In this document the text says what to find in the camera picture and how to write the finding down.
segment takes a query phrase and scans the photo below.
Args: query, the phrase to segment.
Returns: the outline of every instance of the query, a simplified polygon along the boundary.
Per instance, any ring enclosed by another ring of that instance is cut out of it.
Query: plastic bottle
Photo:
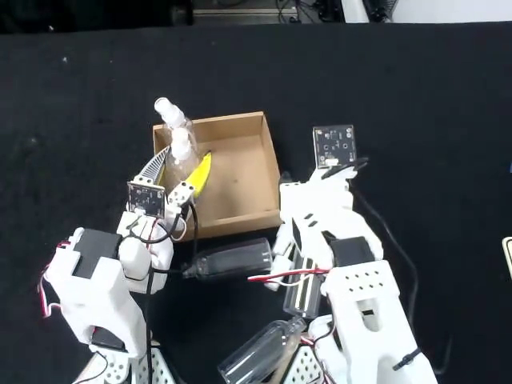
[[[250,276],[272,268],[272,253],[266,238],[256,238],[205,250],[183,271],[184,278],[212,280],[233,276]]]
[[[166,186],[171,191],[189,177],[199,165],[198,145],[194,125],[184,113],[167,98],[154,102],[154,109],[162,116],[170,141],[170,152],[166,159]]]
[[[299,317],[272,322],[229,356],[218,370],[227,384],[262,382],[290,359],[305,328],[306,323]]]

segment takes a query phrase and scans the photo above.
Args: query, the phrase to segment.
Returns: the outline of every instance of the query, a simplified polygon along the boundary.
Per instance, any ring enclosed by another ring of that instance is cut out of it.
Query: black cable tie
[[[396,365],[396,366],[393,366],[393,370],[399,370],[401,368],[403,368],[404,366],[408,365],[408,364],[411,364],[412,361],[414,360],[414,358],[416,356],[418,356],[419,354],[421,353],[421,350],[419,348],[416,348],[413,352],[411,352],[410,354],[406,354],[403,359]]]

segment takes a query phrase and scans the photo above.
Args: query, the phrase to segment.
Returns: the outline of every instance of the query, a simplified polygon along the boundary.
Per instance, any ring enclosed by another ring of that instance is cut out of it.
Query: circuit board
[[[164,218],[166,189],[163,186],[128,182],[128,210],[144,210],[147,216]]]
[[[316,126],[313,142],[317,169],[344,166],[357,158],[354,126]]]

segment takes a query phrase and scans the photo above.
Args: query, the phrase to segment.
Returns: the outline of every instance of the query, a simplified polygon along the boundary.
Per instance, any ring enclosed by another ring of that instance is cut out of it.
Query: white bottle cap
[[[166,122],[169,128],[174,129],[185,121],[185,115],[175,104],[169,101],[168,98],[158,98],[154,102],[154,110],[156,110],[162,120]]]
[[[176,160],[185,160],[192,151],[189,131],[186,128],[177,128],[172,130],[172,137],[173,141],[170,144],[170,152]]]

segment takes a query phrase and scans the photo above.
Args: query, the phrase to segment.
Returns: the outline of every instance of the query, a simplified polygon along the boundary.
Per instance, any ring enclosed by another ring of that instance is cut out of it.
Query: yellow object
[[[194,197],[197,198],[204,188],[211,169],[211,151],[204,155],[198,167],[190,174],[186,182],[195,188]]]

